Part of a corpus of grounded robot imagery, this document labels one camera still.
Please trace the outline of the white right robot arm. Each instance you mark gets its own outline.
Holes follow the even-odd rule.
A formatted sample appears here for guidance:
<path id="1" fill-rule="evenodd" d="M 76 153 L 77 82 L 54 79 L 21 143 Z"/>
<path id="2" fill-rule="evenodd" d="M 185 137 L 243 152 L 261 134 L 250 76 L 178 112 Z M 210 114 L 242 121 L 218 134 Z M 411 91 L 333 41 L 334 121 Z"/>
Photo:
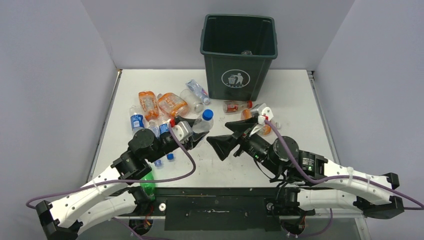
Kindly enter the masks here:
<path id="1" fill-rule="evenodd" d="M 405 211 L 395 194 L 400 185 L 395 173 L 366 174 L 341 166 L 326 157 L 300 150 L 297 142 L 278 135 L 268 142 L 253 132 L 250 120 L 228 122 L 229 135 L 209 136 L 220 160 L 243 153 L 274 174 L 272 182 L 282 182 L 275 196 L 276 208 L 290 215 L 315 209 L 346 209 L 374 219 L 391 219 Z"/>

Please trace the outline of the clear bottle blue label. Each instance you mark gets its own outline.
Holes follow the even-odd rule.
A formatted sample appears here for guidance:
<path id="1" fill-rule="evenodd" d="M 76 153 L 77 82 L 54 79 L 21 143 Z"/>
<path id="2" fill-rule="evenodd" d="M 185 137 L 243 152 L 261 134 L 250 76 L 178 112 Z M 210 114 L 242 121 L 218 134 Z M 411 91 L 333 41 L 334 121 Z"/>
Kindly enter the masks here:
<path id="1" fill-rule="evenodd" d="M 210 109 L 206 109 L 202 114 L 194 121 L 192 130 L 195 134 L 209 132 L 214 125 L 214 112 Z"/>

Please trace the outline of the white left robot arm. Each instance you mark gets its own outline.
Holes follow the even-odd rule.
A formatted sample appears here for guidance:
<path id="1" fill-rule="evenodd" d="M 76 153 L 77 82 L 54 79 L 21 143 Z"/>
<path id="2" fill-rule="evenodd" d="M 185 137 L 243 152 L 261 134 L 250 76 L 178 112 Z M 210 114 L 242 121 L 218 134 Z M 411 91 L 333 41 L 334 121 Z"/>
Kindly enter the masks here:
<path id="1" fill-rule="evenodd" d="M 169 131 L 156 137 L 150 129 L 140 129 L 128 142 L 128 149 L 103 172 L 76 192 L 64 193 L 55 201 L 35 206 L 43 232 L 49 240 L 75 240 L 89 228 L 116 216 L 144 215 L 153 194 L 133 186 L 152 171 L 153 163 L 179 146 L 192 150 L 210 127 L 201 129 L 200 121 L 181 116 L 165 122 Z"/>

